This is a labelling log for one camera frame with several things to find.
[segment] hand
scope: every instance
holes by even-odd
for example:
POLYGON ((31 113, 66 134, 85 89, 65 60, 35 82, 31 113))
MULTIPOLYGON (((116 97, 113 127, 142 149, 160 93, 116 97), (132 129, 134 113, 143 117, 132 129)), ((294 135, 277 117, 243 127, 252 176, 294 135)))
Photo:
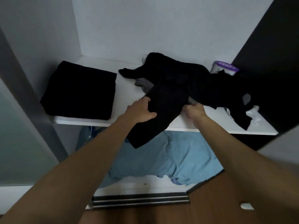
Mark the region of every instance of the hand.
POLYGON ((132 119, 135 124, 155 118, 157 113, 148 111, 148 102, 150 102, 149 97, 144 97, 135 101, 132 105, 128 106, 124 116, 132 119))
POLYGON ((196 105, 184 105, 183 110, 187 112, 193 122, 199 120, 201 117, 207 116, 204 110, 204 106, 200 103, 196 105))

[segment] person's left hand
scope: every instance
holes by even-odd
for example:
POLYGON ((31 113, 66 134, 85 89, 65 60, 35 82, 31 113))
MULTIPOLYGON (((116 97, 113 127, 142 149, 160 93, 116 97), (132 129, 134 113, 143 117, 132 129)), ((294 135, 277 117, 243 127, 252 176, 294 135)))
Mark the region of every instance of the person's left hand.
POLYGON ((157 116, 156 112, 149 112, 148 102, 150 102, 149 97, 141 98, 135 101, 132 105, 129 105, 124 116, 132 119, 135 123, 146 122, 157 116))

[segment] plastic container with purple rim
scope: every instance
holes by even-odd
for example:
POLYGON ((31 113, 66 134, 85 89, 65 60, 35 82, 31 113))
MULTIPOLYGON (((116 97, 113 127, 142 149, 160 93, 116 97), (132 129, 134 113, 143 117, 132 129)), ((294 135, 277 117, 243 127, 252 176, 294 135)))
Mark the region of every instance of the plastic container with purple rim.
POLYGON ((229 75, 234 75, 237 71, 239 71, 239 68, 228 64, 226 62, 222 61, 215 61, 213 63, 212 69, 211 69, 211 74, 217 74, 218 71, 224 70, 225 73, 229 75))

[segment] purple rim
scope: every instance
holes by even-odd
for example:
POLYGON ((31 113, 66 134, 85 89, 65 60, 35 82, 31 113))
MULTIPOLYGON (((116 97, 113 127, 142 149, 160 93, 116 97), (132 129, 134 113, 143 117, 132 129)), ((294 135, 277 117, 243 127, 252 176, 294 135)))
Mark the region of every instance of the purple rim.
POLYGON ((223 68, 226 68, 226 69, 229 69, 231 71, 239 71, 239 68, 229 64, 229 63, 226 63, 226 62, 222 62, 222 61, 215 61, 214 64, 217 64, 218 66, 221 66, 223 68))

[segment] blue bedding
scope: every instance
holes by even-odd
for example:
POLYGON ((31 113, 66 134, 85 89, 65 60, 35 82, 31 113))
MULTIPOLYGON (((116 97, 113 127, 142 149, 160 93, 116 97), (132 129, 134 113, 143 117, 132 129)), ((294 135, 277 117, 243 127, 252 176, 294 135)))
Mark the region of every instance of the blue bedding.
MULTIPOLYGON (((77 149, 104 129, 83 127, 77 149)), ((125 140, 100 188, 127 176, 145 175, 167 175, 175 184, 189 185, 205 181, 222 170, 199 132, 164 131, 138 149, 125 140)))

